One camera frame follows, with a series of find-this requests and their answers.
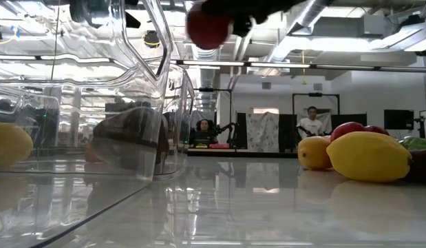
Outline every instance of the white t-shirt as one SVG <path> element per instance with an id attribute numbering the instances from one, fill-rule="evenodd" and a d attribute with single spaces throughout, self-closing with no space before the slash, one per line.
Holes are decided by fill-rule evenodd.
<path id="1" fill-rule="evenodd" d="M 303 127 L 305 130 L 308 130 L 309 132 L 315 134 L 315 135 L 320 135 L 323 134 L 324 130 L 323 130 L 323 123 L 321 123 L 321 121 L 318 120 L 311 120 L 309 118 L 303 118 L 300 120 L 300 122 L 298 123 L 297 127 Z M 299 130 L 299 133 L 301 135 L 301 138 L 305 138 L 308 135 Z"/>

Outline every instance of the lemon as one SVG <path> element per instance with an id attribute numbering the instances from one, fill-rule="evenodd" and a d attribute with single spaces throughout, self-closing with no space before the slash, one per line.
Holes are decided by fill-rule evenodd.
<path id="1" fill-rule="evenodd" d="M 308 137 L 298 143 L 298 160 L 301 166 L 308 169 L 331 168 L 326 148 L 330 141 L 324 137 Z"/>
<path id="2" fill-rule="evenodd" d="M 327 148 L 332 166 L 352 180 L 386 183 L 405 177 L 412 155 L 392 137 L 351 132 Z"/>
<path id="3" fill-rule="evenodd" d="M 0 123 L 0 166 L 24 161 L 34 147 L 25 130 L 12 123 Z"/>

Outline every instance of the dark hair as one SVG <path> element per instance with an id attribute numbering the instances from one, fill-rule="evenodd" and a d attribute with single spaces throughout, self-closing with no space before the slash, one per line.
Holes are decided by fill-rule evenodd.
<path id="1" fill-rule="evenodd" d="M 196 131 L 200 131 L 200 123 L 206 121 L 208 123 L 208 131 L 213 131 L 214 122 L 212 120 L 202 119 L 196 123 Z"/>
<path id="2" fill-rule="evenodd" d="M 314 106 L 310 106 L 310 107 L 308 107 L 308 113 L 309 113 L 309 111 L 310 110 L 315 110 L 315 111 L 317 111 L 317 108 L 316 107 L 314 107 Z"/>

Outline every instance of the transparent container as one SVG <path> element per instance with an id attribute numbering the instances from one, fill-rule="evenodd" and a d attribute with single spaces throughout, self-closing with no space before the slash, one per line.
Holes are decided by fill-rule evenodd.
<path id="1" fill-rule="evenodd" d="M 171 178 L 186 165 L 193 99 L 193 84 L 187 71 L 170 65 L 163 110 L 169 150 L 161 153 L 161 163 L 156 163 L 156 178 Z"/>
<path id="2" fill-rule="evenodd" d="M 171 51 L 157 0 L 0 0 L 0 247 L 40 245 L 151 182 Z"/>
<path id="3" fill-rule="evenodd" d="M 158 43 L 136 49 L 150 30 Z M 0 122 L 34 145 L 0 170 L 57 172 L 61 160 L 151 178 L 171 51 L 156 0 L 0 1 Z"/>

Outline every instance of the window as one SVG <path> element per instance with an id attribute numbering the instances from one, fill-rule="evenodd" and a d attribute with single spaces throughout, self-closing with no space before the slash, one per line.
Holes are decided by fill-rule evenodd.
<path id="1" fill-rule="evenodd" d="M 274 107 L 253 107 L 253 114 L 264 114 L 270 112 L 273 114 L 279 114 L 279 109 Z"/>

